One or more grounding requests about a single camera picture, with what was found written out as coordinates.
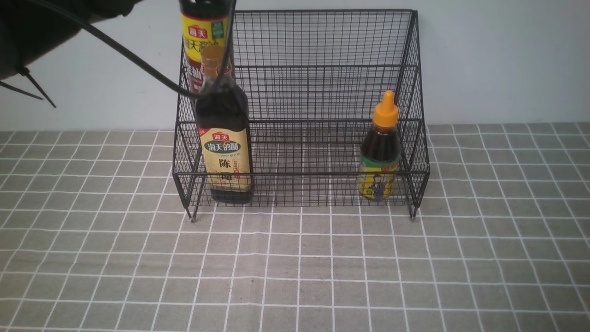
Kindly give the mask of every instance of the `brown liquid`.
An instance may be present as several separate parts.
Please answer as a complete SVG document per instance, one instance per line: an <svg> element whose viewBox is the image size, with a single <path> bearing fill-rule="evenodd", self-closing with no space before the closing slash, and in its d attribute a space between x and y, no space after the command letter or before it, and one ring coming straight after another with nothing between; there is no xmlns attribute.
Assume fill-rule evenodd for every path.
<svg viewBox="0 0 590 332"><path fill-rule="evenodd" d="M380 128L372 125L371 130L369 130L360 145L360 153L365 158L375 162L394 161L398 158L400 152L401 146L396 127Z"/></svg>
<svg viewBox="0 0 590 332"><path fill-rule="evenodd" d="M252 146L250 140L250 122L248 121L248 99L244 91L236 84L223 84L219 91L203 99L197 99L195 117L199 128L227 128L239 132L246 130L248 137L248 154L250 172L252 172ZM228 204L246 204L254 194L254 179L250 178L248 191L228 191L211 188L214 200Z"/></svg>

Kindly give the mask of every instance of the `metal wire rack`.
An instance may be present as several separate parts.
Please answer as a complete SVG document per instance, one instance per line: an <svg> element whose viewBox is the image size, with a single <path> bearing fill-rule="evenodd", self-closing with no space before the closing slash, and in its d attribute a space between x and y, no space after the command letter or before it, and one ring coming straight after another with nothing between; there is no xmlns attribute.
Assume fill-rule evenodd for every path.
<svg viewBox="0 0 590 332"><path fill-rule="evenodd" d="M240 11L237 84L249 102L254 197L249 206L407 205L416 215L430 174L418 13L412 10ZM182 56L180 83L188 87ZM401 140L394 190L358 193L360 143L385 90L396 92ZM189 217L214 206L193 113L178 97L173 178Z"/></svg>

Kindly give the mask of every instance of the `dark glass bottle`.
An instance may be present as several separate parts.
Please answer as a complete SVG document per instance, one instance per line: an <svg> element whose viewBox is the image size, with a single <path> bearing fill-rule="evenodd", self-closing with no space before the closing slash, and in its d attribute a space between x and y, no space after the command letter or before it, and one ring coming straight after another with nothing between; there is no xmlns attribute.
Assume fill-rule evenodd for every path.
<svg viewBox="0 0 590 332"><path fill-rule="evenodd" d="M223 47L209 46L201 53L202 91L209 90L219 73ZM210 175L208 182L214 200L229 204L246 204L254 193L248 99L234 82L231 64L219 88L209 96L197 99L195 118L203 148L203 159Z"/></svg>

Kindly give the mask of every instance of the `black wire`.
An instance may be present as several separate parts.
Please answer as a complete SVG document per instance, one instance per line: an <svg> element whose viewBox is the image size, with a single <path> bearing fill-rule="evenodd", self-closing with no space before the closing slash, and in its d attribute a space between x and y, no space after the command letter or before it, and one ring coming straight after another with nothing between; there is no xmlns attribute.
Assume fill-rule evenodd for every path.
<svg viewBox="0 0 590 332"><path fill-rule="evenodd" d="M135 53L128 50L125 46L119 44L117 41L106 35L104 32L98 30L85 20L81 19L80 17L66 11L62 7L54 5L46 0L26 0L28 2L32 2L33 4L39 5L50 11L53 11L57 14L60 14L64 18L68 19L73 24L79 26L80 28L88 31L91 35L95 36L96 38L100 39L102 42L113 48L115 51L119 52L124 57L131 60L131 62L135 63L141 69L143 69L148 74L152 75L156 80L160 81L162 84L167 86L168 88L172 89L174 92L178 93L179 95L183 95L190 98L205 98L211 93L217 91L217 88L221 84L221 80L225 74L225 70L220 70L219 75L213 82L213 86L208 89L206 92L195 93L188 90L183 89L178 84L171 81L169 78L164 76L162 73L157 71L154 67L150 66L147 62L143 61L140 57L138 57ZM224 46L224 53L223 53L223 61L221 62L221 68L226 68L227 63L229 62L230 58L230 46L231 46L231 35L234 25L234 13L235 13L235 3L237 0L232 0L230 5L230 11L228 13L229 20L228 20L228 27L227 27L227 38L225 39L225 46Z"/></svg>

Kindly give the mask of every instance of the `cartoon figure on label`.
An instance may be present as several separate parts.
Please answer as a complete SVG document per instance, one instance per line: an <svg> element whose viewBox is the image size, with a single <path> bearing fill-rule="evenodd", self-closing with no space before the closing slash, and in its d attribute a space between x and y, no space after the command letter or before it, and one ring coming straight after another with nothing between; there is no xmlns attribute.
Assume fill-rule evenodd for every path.
<svg viewBox="0 0 590 332"><path fill-rule="evenodd" d="M383 182L383 177L379 174L375 174L373 176L373 183L369 187L373 190L373 196L375 200L381 201L383 200L383 193L385 191L385 183Z"/></svg>

